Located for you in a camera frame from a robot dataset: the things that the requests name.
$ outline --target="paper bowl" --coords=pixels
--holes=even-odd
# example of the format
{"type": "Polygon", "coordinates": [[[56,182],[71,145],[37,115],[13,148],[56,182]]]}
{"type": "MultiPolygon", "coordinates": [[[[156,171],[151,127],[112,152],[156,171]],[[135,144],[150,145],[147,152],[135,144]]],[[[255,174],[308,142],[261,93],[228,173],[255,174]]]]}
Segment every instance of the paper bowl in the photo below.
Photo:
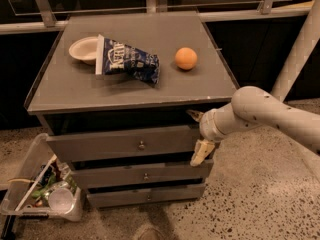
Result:
{"type": "Polygon", "coordinates": [[[94,65],[97,56],[97,43],[98,37],[96,36],[80,39],[70,46],[69,54],[74,59],[81,60],[89,65],[94,65]]]}

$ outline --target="gray countertop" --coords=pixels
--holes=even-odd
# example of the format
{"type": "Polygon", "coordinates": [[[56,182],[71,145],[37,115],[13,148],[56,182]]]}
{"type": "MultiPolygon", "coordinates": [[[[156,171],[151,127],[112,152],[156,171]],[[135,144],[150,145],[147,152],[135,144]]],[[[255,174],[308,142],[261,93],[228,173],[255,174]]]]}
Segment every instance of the gray countertop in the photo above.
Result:
{"type": "Polygon", "coordinates": [[[27,109],[45,114],[220,102],[235,90],[196,12],[73,16],[27,109]],[[94,66],[69,55],[72,43],[98,34],[157,54],[159,83],[151,86],[127,74],[96,76],[94,66]],[[174,64],[181,47],[197,52],[191,71],[174,64]]]}

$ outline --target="speckled floor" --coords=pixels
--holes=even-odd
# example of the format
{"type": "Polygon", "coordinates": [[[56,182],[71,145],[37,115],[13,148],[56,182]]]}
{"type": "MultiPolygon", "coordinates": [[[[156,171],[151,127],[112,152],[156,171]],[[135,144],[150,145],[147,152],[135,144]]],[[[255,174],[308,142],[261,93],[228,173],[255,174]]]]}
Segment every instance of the speckled floor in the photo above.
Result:
{"type": "MultiPolygon", "coordinates": [[[[320,99],[290,102],[320,114],[320,99]]],[[[0,186],[42,128],[0,131],[0,186]]],[[[320,157],[269,127],[221,143],[204,196],[194,202],[97,211],[80,222],[17,220],[17,239],[137,239],[154,225],[166,239],[320,239],[320,157]]]]}

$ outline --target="drawer handle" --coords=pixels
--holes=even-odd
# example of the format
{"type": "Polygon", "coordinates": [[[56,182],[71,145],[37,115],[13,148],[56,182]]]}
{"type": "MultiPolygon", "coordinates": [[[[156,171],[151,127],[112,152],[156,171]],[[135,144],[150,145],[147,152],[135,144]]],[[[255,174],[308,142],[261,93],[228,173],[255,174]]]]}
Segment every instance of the drawer handle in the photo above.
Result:
{"type": "Polygon", "coordinates": [[[148,173],[145,173],[145,174],[144,174],[143,179],[144,179],[145,181],[149,180],[149,175],[148,175],[148,173]]]}
{"type": "Polygon", "coordinates": [[[140,141],[138,148],[139,148],[140,150],[145,150],[145,149],[146,149],[146,145],[144,144],[143,141],[140,141]]]}

